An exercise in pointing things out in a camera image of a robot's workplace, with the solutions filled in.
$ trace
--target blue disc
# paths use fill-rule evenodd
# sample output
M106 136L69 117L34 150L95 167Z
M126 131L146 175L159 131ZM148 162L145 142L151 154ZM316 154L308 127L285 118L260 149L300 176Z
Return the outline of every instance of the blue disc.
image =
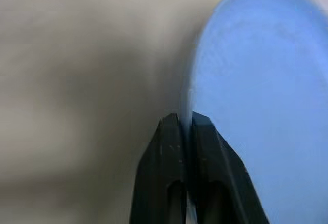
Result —
M199 40L191 90L270 223L328 223L328 23L318 7L223 0Z

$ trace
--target blurry background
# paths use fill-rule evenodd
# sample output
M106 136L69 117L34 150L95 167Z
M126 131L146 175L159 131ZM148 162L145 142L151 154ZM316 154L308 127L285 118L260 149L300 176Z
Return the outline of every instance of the blurry background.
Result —
M128 223L219 1L0 0L1 223Z

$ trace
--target beige background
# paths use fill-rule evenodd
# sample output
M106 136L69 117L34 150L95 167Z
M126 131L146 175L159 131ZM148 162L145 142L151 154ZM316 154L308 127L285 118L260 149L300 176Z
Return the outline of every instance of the beige background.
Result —
M219 1L0 0L1 223L128 223Z

